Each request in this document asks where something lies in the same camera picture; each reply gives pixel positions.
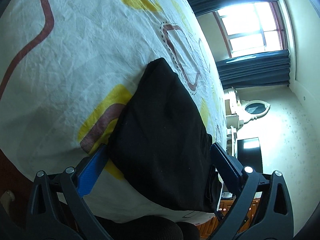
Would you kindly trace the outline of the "black pants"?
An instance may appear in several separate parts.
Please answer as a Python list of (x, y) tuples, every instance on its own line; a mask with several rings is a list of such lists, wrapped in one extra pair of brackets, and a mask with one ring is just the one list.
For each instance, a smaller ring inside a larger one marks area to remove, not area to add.
[(147, 65), (121, 111), (107, 152), (148, 200), (175, 211), (212, 213), (221, 192), (212, 143), (190, 94), (159, 58)]

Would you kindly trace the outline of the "white dresser with oval mirror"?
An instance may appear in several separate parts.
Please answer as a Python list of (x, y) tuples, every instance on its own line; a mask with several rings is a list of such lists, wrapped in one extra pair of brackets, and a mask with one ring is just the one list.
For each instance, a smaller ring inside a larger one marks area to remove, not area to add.
[(237, 132), (250, 121), (264, 117), (271, 105), (263, 100), (240, 100), (238, 91), (231, 87), (224, 90), (226, 125), (227, 125), (227, 154), (238, 155)]

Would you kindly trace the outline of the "dark blue lower curtain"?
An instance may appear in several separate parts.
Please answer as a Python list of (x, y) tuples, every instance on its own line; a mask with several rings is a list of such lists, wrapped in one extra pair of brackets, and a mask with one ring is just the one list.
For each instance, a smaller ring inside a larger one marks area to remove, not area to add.
[(224, 89), (290, 84), (290, 53), (270, 51), (235, 57), (216, 63)]

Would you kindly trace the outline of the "white patterned bed sheet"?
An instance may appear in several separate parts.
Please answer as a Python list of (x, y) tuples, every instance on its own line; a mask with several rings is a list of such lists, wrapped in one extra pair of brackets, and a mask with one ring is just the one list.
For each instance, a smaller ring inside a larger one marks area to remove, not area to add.
[(1, 16), (1, 153), (28, 179), (77, 165), (107, 142), (160, 57), (225, 146), (221, 81), (187, 0), (11, 0)]

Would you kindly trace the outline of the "bright window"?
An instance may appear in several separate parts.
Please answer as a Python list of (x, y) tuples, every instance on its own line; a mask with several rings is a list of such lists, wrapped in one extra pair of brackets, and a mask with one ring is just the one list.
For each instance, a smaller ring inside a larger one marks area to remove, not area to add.
[(277, 2), (230, 5), (213, 12), (222, 36), (215, 47), (218, 60), (288, 48)]

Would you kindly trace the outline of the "black wall television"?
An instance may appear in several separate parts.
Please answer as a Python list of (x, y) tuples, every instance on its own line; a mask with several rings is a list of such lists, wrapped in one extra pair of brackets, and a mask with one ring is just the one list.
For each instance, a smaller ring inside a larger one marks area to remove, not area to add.
[(263, 160), (259, 138), (237, 141), (237, 158), (243, 166), (250, 166), (256, 172), (263, 173)]

